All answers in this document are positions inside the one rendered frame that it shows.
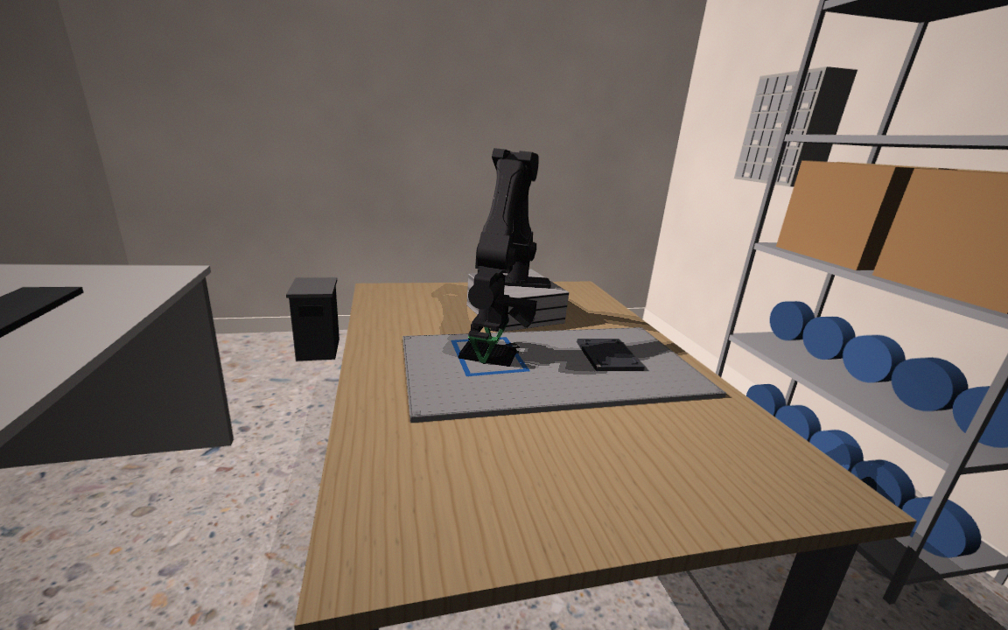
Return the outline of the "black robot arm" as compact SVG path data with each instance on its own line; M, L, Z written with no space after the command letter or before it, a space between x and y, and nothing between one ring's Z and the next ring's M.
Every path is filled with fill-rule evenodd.
M529 228L529 184L536 182L539 157L529 151L493 148L492 159L497 171L496 187L476 251L475 269L479 274L473 277L468 299L479 310L488 308L487 322L503 323L508 307L513 307L509 316L528 328L535 322L537 302L504 295L504 288L505 284L548 290L551 287L546 276L529 276L529 262L536 254ZM503 300L494 302L497 298Z

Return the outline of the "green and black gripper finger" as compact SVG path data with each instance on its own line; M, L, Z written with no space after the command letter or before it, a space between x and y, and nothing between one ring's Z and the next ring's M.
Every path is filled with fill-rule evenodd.
M477 356L479 356L479 362L481 362L481 363L487 363L487 360L488 360L489 356L491 356L491 353L493 351L493 348L494 348L497 340L499 340L499 338L492 338L492 336L489 336L488 339L471 338L471 336L468 336L468 339L471 341L473 350L475 350ZM479 343L477 343L477 340L480 340L480 342L486 342L490 346L488 348L485 356L481 356L480 348L479 348Z
M507 325L508 325L508 321L507 321ZM505 328L507 328L507 325L505 325L505 327L504 327L504 328L500 328L500 330L499 330L499 334L497 334L496 338L499 338L499 339L500 339L500 337L501 337L501 334L502 334L502 333L504 332ZM489 328L489 327L484 327L484 328L485 328L485 331L486 331L486 333L489 333L489 336L492 336L492 335L491 335L491 328Z

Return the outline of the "blue tape outline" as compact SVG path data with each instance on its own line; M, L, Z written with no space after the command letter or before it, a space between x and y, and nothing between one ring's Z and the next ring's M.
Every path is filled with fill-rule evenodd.
M459 344L457 344L457 342L464 342L464 340L469 340L469 339L459 339L459 340L452 340L451 341L451 343L453 345L453 348L455 348L455 352L456 352L457 355L459 355L459 352L460 352ZM509 343L508 338L500 338L500 340L505 340L505 342L507 342L507 346L512 347L512 344ZM497 375L497 374L519 374L519 372L528 372L529 368L527 367L527 364L525 364L524 361L522 361L521 356L517 352L515 354L515 358L521 364L521 368L516 368L515 370L484 372L484 374L471 374L471 371L469 371L469 368L468 368L465 360L464 359L459 359L459 361L461 363L461 366L463 366L463 369L464 369L464 372L465 372L465 376Z

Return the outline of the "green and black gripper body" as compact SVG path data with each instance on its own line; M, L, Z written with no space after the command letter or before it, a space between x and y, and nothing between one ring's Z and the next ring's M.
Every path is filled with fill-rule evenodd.
M486 308L486 310L479 310L479 316L476 316L476 318L474 318L471 323L471 331L468 333L468 336L471 336L471 338L488 339L489 333L480 333L481 328L489 327L491 328L491 331L498 332L499 328L504 328L507 325L507 322L509 320L508 316L503 323L496 324L487 322L487 312L488 308Z

